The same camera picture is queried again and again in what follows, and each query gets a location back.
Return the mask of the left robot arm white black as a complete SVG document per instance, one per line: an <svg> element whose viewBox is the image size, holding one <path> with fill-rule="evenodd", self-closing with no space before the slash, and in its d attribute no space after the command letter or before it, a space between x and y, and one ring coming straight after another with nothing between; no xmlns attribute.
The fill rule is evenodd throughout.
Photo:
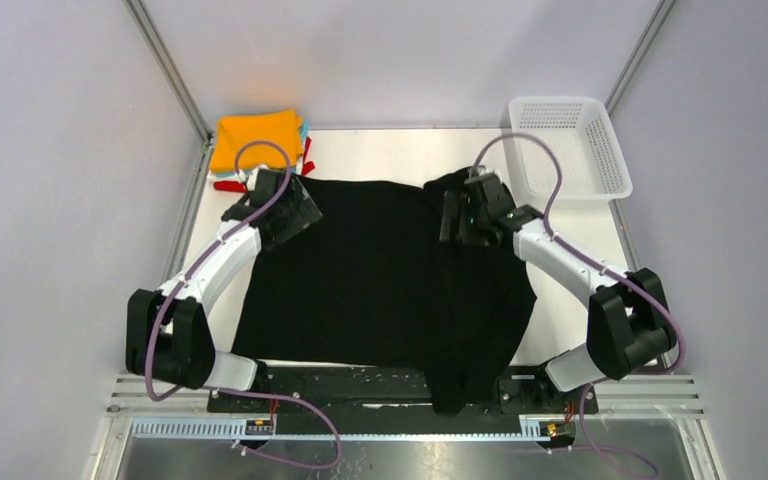
<svg viewBox="0 0 768 480"><path fill-rule="evenodd" d="M154 290L138 289L126 309L125 368L174 388L232 390L248 411L269 401L257 361L219 350L208 316L242 268L322 218L300 176L260 171L228 207L192 263Z"/></svg>

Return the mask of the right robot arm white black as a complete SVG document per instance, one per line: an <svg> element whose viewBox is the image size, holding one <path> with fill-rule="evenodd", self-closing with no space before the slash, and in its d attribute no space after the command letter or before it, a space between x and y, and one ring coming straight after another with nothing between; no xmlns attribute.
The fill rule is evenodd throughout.
<svg viewBox="0 0 768 480"><path fill-rule="evenodd" d="M494 173L466 179L443 195L440 239L512 252L565 287L587 310L583 344L546 361L535 402L557 412L573 390L621 380L677 346L659 277L649 269L621 274L552 230L546 214L516 206Z"/></svg>

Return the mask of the black t shirt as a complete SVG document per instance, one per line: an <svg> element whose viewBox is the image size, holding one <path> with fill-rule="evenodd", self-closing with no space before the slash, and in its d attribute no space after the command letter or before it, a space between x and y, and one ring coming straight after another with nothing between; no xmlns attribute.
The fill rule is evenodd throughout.
<svg viewBox="0 0 768 480"><path fill-rule="evenodd" d="M438 414L491 399L537 297L513 254L440 241L444 195L467 175L305 179L322 217L257 256L232 352L416 369Z"/></svg>

